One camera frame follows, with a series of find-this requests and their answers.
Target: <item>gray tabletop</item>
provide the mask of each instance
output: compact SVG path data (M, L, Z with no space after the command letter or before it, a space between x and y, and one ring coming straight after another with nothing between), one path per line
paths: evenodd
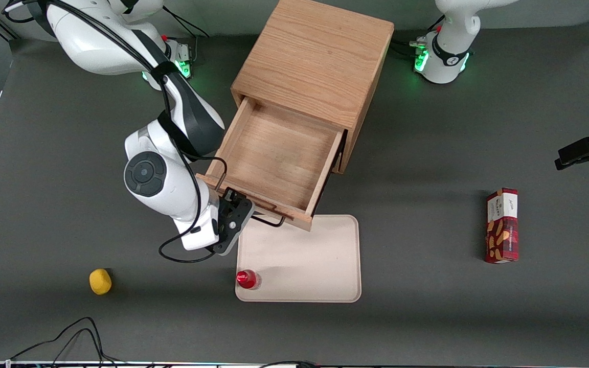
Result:
M254 40L200 40L192 84L227 123ZM12 49L0 359L92 316L107 352L129 360L589 366L589 165L553 163L589 135L589 24L483 31L446 86L390 52L347 172L318 209L360 223L363 295L348 305L243 303L235 253L160 258L173 223L126 191L122 168L124 138L157 117L161 95L140 74L85 72L55 43ZM489 265L484 196L500 187L519 190L520 260ZM106 296L88 287L99 267L115 280ZM95 356L82 339L65 358Z

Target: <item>wood grain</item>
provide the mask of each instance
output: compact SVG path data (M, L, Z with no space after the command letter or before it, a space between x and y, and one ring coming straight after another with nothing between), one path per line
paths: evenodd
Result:
M360 111L360 115L358 115L358 121L353 130L348 130L347 142L342 153L342 160L339 161L337 167L333 170L333 172L336 172L337 174L344 174L344 170L347 168L351 153L353 153L353 147L356 145L356 140L358 139L358 133L360 133L360 128L363 127L365 115L367 114L369 105L372 102L372 98L374 97L376 85L378 84L379 77L381 76L381 70L383 69L383 63L386 60L386 53L388 52L389 44L390 43L388 42L388 44L383 46L383 50L381 50L381 64L378 66L378 69L375 70L374 78L372 79L372 86L370 86L370 90L367 92L365 104L363 105L363 109Z
M257 206L294 221L311 221L342 133L297 112L245 98L217 151L229 171L220 192L232 187ZM222 175L212 163L205 181Z
M354 130L394 25L310 0L280 0L232 90Z

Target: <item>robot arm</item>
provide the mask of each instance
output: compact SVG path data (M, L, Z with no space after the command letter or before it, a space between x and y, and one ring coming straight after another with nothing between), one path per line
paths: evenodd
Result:
M51 28L65 53L82 69L103 75L144 72L152 86L160 86L166 111L126 138L129 161L124 182L135 198L173 219L179 232L173 240L181 238L185 249L206 247L211 253L227 254L254 205L234 191L220 198L189 167L191 160L219 148L224 124L172 63L182 45L163 40L152 24L140 21L161 9L162 0L24 3L42 10L32 11L34 18ZM175 102L171 109L168 95ZM234 215L232 225L230 215Z
M503 7L518 0L435 0L445 16L442 30L418 37L411 46L419 47L414 70L438 84L452 82L465 70L468 49L481 30L477 12Z

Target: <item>yellow lemon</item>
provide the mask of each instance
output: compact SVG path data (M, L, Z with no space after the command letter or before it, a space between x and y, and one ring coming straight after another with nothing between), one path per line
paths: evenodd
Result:
M97 268L90 273L89 277L90 288L97 295L104 295L110 291L112 287L112 281L110 281L110 275L103 268Z

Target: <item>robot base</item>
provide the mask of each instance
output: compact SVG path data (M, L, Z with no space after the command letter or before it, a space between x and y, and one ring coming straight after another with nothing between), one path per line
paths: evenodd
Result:
M430 32L425 36L418 37L417 44L428 45L438 33L436 31ZM424 47L415 60L413 71L422 74L429 82L435 84L447 84L453 82L458 74L465 70L465 65L469 53L463 60L456 60L456 63L451 66L444 65L442 58L433 52L432 48Z

